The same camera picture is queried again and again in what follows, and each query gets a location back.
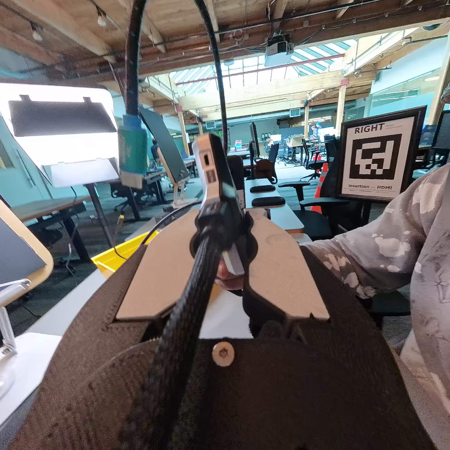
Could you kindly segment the orange traffic cone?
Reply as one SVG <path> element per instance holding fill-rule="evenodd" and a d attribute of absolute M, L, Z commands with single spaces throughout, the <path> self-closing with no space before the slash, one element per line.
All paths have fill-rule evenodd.
<path fill-rule="evenodd" d="M 321 173 L 319 176 L 319 182 L 318 182 L 317 189 L 316 189 L 316 192 L 314 195 L 314 200 L 321 198 L 321 188 L 322 188 L 323 182 L 325 181 L 325 178 L 328 174 L 328 170 L 329 170 L 329 163 L 325 162 L 321 169 Z M 318 205 L 311 206 L 311 211 L 322 214 L 322 208 L 320 205 L 319 206 Z"/>

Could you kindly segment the studio light panel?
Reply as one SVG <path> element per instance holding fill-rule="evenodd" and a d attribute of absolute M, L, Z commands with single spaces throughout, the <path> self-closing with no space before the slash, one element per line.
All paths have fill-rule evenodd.
<path fill-rule="evenodd" d="M 12 138 L 54 188 L 83 185 L 113 247 L 94 185 L 120 178 L 111 93 L 104 87 L 2 82 L 0 111 Z"/>

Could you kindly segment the person's patterned grey hoodie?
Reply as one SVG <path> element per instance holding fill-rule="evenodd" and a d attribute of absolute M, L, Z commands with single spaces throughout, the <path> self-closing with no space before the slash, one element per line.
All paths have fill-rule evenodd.
<path fill-rule="evenodd" d="M 449 164 L 420 179 L 412 204 L 412 330 L 404 381 L 437 449 L 449 449 Z"/>

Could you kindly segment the ceiling projector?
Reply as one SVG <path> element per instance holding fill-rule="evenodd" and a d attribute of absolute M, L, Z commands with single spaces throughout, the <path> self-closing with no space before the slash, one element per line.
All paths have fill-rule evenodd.
<path fill-rule="evenodd" d="M 274 34 L 267 41 L 264 67 L 271 68 L 288 64 L 294 53 L 294 43 L 289 34 Z"/>

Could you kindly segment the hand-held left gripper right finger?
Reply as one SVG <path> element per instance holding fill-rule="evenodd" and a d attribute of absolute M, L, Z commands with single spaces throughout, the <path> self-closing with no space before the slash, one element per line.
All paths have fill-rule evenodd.
<path fill-rule="evenodd" d="M 248 210 L 246 216 L 245 312 L 259 321 L 328 321 L 330 314 L 298 242 L 262 210 Z"/>

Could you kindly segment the framed marker sign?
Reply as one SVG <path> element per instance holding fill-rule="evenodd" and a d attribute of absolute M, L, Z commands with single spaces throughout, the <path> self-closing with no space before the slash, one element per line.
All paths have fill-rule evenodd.
<path fill-rule="evenodd" d="M 426 105 L 341 125 L 336 196 L 388 203 L 409 186 Z"/>

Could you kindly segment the wooden office desk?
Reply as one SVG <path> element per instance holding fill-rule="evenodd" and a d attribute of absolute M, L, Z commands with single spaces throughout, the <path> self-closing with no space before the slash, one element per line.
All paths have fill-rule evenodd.
<path fill-rule="evenodd" d="M 50 229 L 51 225 L 61 223 L 71 242 L 71 248 L 76 251 L 82 262 L 89 262 L 90 256 L 82 241 L 72 217 L 86 211 L 86 202 L 90 197 L 50 199 L 31 202 L 12 208 L 14 214 L 23 222 L 35 221 L 27 228 L 48 249 L 62 238 L 57 229 Z"/>

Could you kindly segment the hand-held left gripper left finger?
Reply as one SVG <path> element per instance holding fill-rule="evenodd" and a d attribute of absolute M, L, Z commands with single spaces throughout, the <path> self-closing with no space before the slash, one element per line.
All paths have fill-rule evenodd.
<path fill-rule="evenodd" d="M 192 209 L 146 245 L 116 320 L 153 320 L 170 312 L 181 297 L 194 266 L 190 244 L 197 233 L 198 214 L 198 209 Z"/>

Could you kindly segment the black office chair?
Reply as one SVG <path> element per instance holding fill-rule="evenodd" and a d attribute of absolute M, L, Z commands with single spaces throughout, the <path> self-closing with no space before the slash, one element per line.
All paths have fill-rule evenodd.
<path fill-rule="evenodd" d="M 356 229 L 369 222 L 371 203 L 368 201 L 345 200 L 338 198 L 338 162 L 339 138 L 325 141 L 329 170 L 321 188 L 321 198 L 305 199 L 303 188 L 308 185 L 301 180 L 287 180 L 278 183 L 280 188 L 294 188 L 299 200 L 300 209 L 294 214 L 303 223 L 303 232 L 313 241 L 330 239 L 345 231 Z M 322 214 L 311 211 L 311 206 L 320 205 Z"/>

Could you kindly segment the white tablet stand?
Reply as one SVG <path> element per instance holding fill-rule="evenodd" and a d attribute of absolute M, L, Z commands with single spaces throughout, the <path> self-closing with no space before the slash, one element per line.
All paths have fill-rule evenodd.
<path fill-rule="evenodd" d="M 34 390 L 61 340 L 60 335 L 24 333 L 15 337 L 6 304 L 31 287 L 30 278 L 1 283 L 0 398 L 15 397 Z"/>

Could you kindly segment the yellow plastic bin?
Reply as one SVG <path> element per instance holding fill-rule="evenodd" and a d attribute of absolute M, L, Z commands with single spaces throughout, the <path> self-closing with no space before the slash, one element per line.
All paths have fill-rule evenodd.
<path fill-rule="evenodd" d="M 144 233 L 138 235 L 135 238 L 129 239 L 122 244 L 116 245 L 115 247 L 93 256 L 91 261 L 96 268 L 98 268 L 103 277 L 108 279 L 133 255 L 142 242 L 147 245 L 158 233 L 158 231 L 154 231 L 152 234 Z"/>

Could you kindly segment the person's right forearm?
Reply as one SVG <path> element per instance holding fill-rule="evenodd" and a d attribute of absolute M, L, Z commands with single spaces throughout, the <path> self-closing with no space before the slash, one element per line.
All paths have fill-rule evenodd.
<path fill-rule="evenodd" d="M 449 269 L 449 164 L 396 196 L 374 221 L 332 239 L 300 244 L 362 298 Z"/>

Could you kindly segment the black computer monitor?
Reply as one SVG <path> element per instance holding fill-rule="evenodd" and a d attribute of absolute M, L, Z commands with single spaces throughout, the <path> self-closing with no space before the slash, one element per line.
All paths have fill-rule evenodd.
<path fill-rule="evenodd" d="M 249 142 L 250 159 L 255 164 L 260 159 L 260 148 L 255 122 L 250 122 L 251 140 Z"/>

